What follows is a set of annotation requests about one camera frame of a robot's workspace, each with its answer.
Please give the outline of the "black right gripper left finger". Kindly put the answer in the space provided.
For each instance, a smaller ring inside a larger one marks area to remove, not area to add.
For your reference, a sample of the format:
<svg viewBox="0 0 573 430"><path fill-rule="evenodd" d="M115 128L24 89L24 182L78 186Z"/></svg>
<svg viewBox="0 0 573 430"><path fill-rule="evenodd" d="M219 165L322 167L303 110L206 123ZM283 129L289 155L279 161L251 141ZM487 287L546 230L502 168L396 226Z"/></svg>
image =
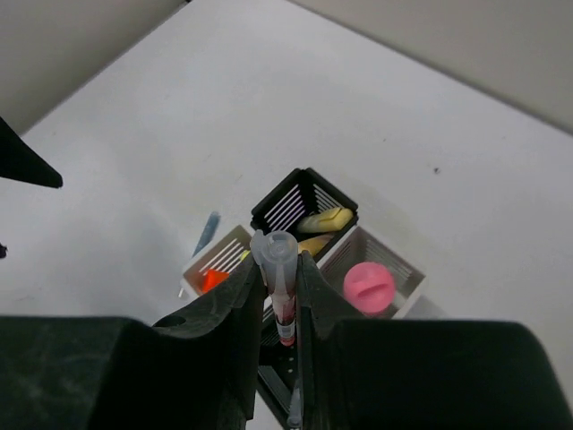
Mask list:
<svg viewBox="0 0 573 430"><path fill-rule="evenodd" d="M147 325L123 317L1 320L4 429L242 429L253 418L264 285L244 260Z"/></svg>

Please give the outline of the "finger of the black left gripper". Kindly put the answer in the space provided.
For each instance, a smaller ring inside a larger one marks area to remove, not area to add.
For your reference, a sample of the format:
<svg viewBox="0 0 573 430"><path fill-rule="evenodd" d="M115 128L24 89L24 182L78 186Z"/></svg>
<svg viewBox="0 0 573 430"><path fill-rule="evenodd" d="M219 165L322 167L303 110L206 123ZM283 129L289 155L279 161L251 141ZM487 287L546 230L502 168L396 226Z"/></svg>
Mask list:
<svg viewBox="0 0 573 430"><path fill-rule="evenodd" d="M62 176L0 119L1 178L50 188L63 186Z"/></svg>

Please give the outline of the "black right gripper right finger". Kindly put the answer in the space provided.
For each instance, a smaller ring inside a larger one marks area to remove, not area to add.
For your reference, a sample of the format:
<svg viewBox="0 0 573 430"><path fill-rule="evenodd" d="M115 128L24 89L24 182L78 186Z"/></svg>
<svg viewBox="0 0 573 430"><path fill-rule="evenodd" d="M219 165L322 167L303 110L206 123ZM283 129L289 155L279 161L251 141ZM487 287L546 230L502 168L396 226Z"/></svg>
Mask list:
<svg viewBox="0 0 573 430"><path fill-rule="evenodd" d="M361 315L304 254L297 268L305 429L569 429L543 345L517 322Z"/></svg>

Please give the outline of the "pale orange highlighter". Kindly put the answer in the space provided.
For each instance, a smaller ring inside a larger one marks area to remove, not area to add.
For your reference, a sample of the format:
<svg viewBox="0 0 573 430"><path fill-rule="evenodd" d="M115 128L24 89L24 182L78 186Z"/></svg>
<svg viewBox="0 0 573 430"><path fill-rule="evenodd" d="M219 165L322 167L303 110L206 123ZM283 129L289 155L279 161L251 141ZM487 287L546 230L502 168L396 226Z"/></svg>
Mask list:
<svg viewBox="0 0 573 430"><path fill-rule="evenodd" d="M332 238L333 234L323 234L301 241L298 243L298 253L308 252L311 256L316 256Z"/></svg>

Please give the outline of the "red pen refill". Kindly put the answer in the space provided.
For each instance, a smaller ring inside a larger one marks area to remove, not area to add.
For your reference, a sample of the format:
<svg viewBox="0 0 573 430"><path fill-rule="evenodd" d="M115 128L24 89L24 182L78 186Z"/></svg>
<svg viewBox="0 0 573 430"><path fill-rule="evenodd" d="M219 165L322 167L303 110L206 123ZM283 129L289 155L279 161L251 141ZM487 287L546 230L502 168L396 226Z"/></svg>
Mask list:
<svg viewBox="0 0 573 430"><path fill-rule="evenodd" d="M261 276L271 299L279 341L286 347L295 343L295 282L298 264L298 244L286 231L264 234L256 230L251 254L261 270Z"/></svg>

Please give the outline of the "pale yellow highlighter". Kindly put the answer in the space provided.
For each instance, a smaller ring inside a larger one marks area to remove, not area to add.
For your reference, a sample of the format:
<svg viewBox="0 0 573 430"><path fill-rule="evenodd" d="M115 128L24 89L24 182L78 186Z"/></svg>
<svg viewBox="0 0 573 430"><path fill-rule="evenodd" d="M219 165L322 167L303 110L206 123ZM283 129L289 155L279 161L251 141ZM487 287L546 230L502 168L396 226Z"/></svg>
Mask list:
<svg viewBox="0 0 573 430"><path fill-rule="evenodd" d="M347 208L332 208L301 219L296 230L305 234L337 232L353 217L354 213Z"/></svg>

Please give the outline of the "black pen refill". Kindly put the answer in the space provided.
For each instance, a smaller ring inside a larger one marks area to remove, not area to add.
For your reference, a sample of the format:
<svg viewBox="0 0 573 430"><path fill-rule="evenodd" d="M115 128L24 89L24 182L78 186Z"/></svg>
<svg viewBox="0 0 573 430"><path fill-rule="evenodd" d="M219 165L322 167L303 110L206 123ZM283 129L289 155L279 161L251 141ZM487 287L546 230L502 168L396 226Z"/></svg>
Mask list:
<svg viewBox="0 0 573 430"><path fill-rule="evenodd" d="M303 423L302 396L299 378L295 380L286 422L290 429L300 429Z"/></svg>

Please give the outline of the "orange black highlighter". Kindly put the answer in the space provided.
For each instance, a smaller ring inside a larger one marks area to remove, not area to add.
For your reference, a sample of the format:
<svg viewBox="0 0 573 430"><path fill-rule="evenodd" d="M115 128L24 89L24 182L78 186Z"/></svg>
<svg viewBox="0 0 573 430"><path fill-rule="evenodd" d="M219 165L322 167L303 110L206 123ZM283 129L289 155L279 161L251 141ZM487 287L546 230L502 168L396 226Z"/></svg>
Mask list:
<svg viewBox="0 0 573 430"><path fill-rule="evenodd" d="M203 282L201 284L201 292L203 294L211 291L213 288L218 286L221 282L226 280L229 276L228 272L217 271L214 269L207 269Z"/></svg>

